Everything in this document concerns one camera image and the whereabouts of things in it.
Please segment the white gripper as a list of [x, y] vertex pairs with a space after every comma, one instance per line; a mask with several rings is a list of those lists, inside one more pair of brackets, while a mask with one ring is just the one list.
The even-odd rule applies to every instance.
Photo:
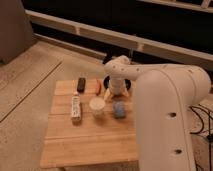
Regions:
[[123, 95], [129, 97], [129, 92], [125, 85], [124, 79], [111, 79], [109, 82], [109, 89], [105, 91], [104, 100], [107, 101], [111, 99], [112, 94], [114, 95]]

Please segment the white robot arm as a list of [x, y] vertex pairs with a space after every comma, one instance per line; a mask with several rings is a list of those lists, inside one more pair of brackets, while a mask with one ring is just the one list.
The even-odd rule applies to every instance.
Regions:
[[194, 65], [132, 65], [122, 55], [104, 65], [112, 92], [135, 82], [132, 106], [140, 171], [196, 171], [187, 109], [208, 96], [211, 80]]

